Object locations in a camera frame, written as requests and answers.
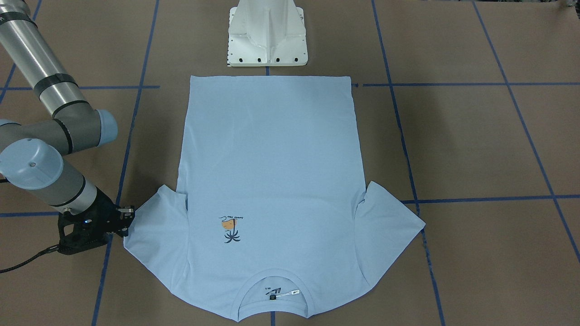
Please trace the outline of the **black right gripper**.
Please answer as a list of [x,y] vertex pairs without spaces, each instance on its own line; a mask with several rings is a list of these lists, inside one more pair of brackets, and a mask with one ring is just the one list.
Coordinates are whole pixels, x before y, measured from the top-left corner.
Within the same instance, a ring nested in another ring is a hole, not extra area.
[[79,214],[60,213],[58,217],[61,254],[76,254],[108,243],[108,235],[126,237],[135,218],[135,206],[117,206],[99,188],[96,198]]

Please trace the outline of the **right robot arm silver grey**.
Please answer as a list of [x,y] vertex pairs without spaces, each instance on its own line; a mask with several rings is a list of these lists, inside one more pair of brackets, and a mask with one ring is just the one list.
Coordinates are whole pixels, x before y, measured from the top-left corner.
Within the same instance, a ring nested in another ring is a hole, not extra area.
[[114,141],[118,125],[95,110],[56,58],[24,0],[1,2],[1,45],[50,113],[49,120],[21,125],[1,120],[1,174],[58,212],[61,254],[105,245],[109,235],[126,237],[133,206],[115,204],[64,157]]

